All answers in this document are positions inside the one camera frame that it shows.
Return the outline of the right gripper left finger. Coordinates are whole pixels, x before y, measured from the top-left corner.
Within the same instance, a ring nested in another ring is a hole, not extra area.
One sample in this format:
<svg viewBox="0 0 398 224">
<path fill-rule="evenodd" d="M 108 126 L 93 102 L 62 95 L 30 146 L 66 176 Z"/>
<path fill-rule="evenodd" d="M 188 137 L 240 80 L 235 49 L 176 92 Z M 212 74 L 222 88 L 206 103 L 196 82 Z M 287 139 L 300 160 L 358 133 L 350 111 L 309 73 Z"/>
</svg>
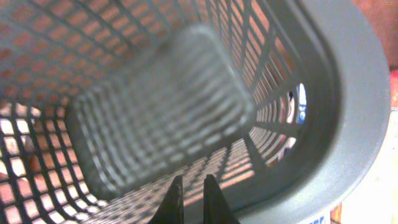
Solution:
<svg viewBox="0 0 398 224">
<path fill-rule="evenodd" d="M 184 224 L 183 180 L 176 176 L 148 224 Z"/>
</svg>

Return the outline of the grey plastic basket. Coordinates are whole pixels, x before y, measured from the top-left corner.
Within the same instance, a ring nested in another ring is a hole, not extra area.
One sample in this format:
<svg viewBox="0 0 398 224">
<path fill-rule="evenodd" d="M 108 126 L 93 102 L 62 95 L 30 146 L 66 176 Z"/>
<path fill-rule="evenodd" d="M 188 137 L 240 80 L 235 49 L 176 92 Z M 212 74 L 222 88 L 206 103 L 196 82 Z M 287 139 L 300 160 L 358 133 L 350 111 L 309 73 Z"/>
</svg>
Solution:
<svg viewBox="0 0 398 224">
<path fill-rule="evenodd" d="M 2 1 L 1 222 L 148 223 L 181 175 L 203 223 L 211 174 L 240 223 L 323 223 L 390 106 L 352 1 Z"/>
</svg>

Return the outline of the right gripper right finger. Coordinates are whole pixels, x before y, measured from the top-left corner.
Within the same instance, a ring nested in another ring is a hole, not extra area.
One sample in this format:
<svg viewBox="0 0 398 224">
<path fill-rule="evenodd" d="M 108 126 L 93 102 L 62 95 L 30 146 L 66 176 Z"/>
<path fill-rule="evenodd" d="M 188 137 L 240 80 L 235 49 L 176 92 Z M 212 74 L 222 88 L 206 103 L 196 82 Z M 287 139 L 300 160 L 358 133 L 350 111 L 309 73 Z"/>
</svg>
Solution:
<svg viewBox="0 0 398 224">
<path fill-rule="evenodd" d="M 215 177 L 211 174 L 208 174 L 204 180 L 203 196 L 204 224 L 240 224 L 230 210 Z"/>
</svg>

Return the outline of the blue biscuit box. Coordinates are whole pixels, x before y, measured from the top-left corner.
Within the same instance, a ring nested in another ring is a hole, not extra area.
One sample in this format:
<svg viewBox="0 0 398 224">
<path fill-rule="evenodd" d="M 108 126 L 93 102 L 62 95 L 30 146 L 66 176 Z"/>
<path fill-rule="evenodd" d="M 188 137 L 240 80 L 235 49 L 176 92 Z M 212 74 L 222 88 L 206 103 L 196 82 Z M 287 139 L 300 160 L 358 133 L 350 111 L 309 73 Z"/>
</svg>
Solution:
<svg viewBox="0 0 398 224">
<path fill-rule="evenodd" d="M 302 124 L 306 118 L 307 97 L 305 87 L 301 83 L 295 92 L 289 91 L 281 102 L 281 120 L 287 123 Z"/>
</svg>

